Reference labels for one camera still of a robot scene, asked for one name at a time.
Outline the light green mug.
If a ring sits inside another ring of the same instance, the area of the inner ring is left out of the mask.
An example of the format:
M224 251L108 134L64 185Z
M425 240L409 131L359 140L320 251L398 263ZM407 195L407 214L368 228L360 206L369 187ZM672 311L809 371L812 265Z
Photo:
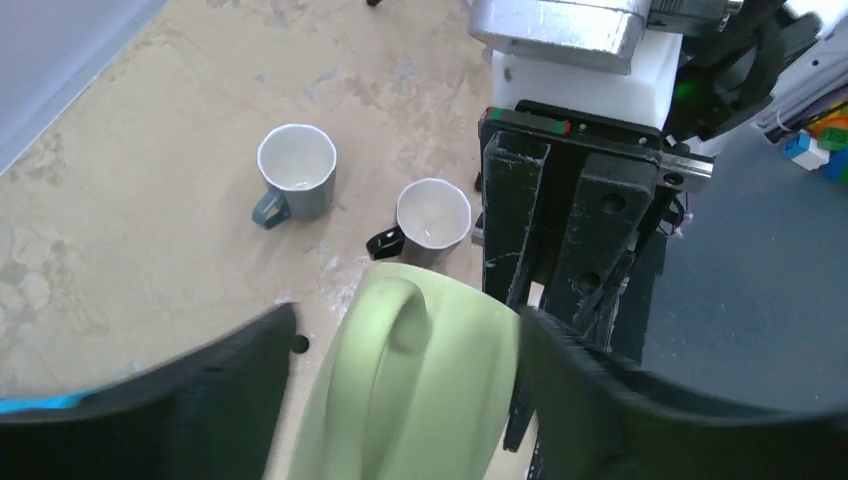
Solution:
M292 479L481 479L508 415L520 319L448 276L361 278L305 405Z

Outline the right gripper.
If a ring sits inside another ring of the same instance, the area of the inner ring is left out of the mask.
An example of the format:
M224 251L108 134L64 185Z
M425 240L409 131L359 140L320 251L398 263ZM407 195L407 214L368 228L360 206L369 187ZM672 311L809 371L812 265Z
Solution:
M673 149L662 128L671 117L683 37L646 30L629 71L616 73L599 51L521 38L490 40L492 97L485 113L564 136L584 148L617 146L633 157L591 153L578 177L556 268L541 309L578 337L610 348L629 249L658 185L699 193L714 161ZM550 144L501 130L483 151L483 290L510 308L527 298L527 253Z

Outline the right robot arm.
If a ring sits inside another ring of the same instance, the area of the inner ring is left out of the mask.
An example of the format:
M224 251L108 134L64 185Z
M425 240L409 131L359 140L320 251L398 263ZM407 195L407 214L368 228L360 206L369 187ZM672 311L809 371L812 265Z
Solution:
M651 288L714 160L699 143L773 100L812 45L782 1L476 1L492 52L479 124L482 286L608 347L619 301Z

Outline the grey mug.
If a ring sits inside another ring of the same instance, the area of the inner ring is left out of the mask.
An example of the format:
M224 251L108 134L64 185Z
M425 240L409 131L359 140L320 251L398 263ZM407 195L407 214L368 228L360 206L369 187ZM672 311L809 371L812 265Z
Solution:
M256 225L270 230L289 219L311 222L330 210L338 154L323 130L279 126L258 146L256 162L267 186L252 212Z

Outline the black mug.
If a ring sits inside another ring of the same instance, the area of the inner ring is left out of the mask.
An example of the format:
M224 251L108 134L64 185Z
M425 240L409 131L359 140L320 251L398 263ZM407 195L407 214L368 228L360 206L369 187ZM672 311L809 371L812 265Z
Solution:
M471 204L450 182L425 178L407 185L397 198L395 225L366 242L374 261L398 258L433 269L465 239L472 226Z

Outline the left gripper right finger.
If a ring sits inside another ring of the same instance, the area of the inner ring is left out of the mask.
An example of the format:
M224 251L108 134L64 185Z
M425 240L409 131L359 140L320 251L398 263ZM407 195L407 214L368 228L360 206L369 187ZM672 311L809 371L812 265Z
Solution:
M545 479L843 479L847 411L802 413L710 396L521 311L520 363Z

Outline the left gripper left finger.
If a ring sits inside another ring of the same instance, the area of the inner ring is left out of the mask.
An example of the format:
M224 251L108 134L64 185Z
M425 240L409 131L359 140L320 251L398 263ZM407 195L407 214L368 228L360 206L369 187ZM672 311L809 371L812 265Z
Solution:
M297 317L280 304L74 408L1 414L5 479L259 479Z

